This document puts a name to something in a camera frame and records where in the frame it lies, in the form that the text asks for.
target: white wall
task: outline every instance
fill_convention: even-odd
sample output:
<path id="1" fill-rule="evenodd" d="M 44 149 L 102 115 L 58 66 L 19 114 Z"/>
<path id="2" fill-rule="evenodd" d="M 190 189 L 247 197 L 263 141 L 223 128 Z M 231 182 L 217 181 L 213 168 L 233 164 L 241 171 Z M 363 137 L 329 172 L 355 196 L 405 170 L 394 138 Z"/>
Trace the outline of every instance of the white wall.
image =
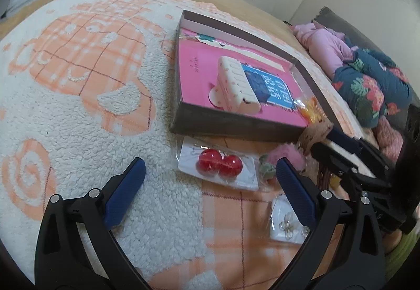
<path id="1" fill-rule="evenodd" d="M 324 6 L 388 54 L 420 94 L 420 0 L 304 0 L 292 24 L 310 22 Z"/>

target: red cherry earrings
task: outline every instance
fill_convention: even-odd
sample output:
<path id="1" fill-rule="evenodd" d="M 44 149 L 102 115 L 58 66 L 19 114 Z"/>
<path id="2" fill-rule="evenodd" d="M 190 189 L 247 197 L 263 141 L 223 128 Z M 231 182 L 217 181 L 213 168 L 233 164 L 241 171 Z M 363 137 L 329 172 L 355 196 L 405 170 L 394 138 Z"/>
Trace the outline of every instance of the red cherry earrings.
<path id="1" fill-rule="evenodd" d="M 218 150 L 206 149 L 198 157 L 198 167 L 203 172 L 220 173 L 226 178 L 235 178 L 242 172 L 242 160 L 236 155 L 225 154 L 224 158 Z"/>

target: open cardboard box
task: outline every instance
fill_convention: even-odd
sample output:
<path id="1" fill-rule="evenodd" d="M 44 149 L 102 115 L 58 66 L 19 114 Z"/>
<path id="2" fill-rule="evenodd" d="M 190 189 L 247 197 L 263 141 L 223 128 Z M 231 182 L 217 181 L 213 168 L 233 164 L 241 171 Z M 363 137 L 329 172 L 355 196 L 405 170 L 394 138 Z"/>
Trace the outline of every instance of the open cardboard box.
<path id="1" fill-rule="evenodd" d="M 221 56 L 228 57 L 227 60 L 223 58 L 224 67 Z M 251 89 L 249 74 L 245 83 L 234 80 L 234 74 L 232 80 L 225 74 L 230 73 L 229 66 L 238 64 L 246 73 L 257 71 L 259 79 Z M 326 116 L 340 127 L 321 90 L 298 59 L 241 29 L 186 10 L 178 26 L 175 79 L 173 133 L 295 142 L 307 123 L 297 109 L 287 108 L 287 93 L 294 99 L 301 95 L 307 99 L 316 97 Z M 234 97 L 242 90 L 246 94 L 248 91 L 245 88 L 239 91 L 234 81 L 251 90 L 249 97 L 244 97 L 239 103 L 235 103 Z M 261 81 L 265 91 L 259 92 L 254 86 Z M 287 85 L 287 91 L 278 89 L 278 86 L 282 87 L 282 81 Z"/>

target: metal screw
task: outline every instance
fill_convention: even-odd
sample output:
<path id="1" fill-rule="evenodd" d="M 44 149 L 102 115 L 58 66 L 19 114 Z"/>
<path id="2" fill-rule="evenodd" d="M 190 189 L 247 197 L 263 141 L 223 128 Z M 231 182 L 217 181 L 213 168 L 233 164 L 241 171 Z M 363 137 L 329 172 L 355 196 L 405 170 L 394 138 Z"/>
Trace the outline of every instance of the metal screw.
<path id="1" fill-rule="evenodd" d="M 323 191 L 321 192 L 321 196 L 322 196 L 324 199 L 331 199 L 331 198 L 333 197 L 333 195 L 331 194 L 331 192 L 330 192 L 329 190 L 323 190 Z"/>
<path id="2" fill-rule="evenodd" d="M 50 197 L 50 201 L 52 203 L 58 202 L 59 199 L 60 199 L 60 196 L 58 194 L 54 194 L 52 197 Z"/>
<path id="3" fill-rule="evenodd" d="M 362 203 L 364 203 L 365 205 L 369 205 L 369 204 L 370 204 L 370 200 L 369 200 L 369 198 L 367 198 L 367 197 L 365 197 L 365 196 L 362 196 L 362 197 L 360 198 L 360 201 L 362 201 Z"/>
<path id="4" fill-rule="evenodd" d="M 89 191 L 89 197 L 90 198 L 96 198 L 101 192 L 99 191 L 99 189 L 91 189 Z"/>

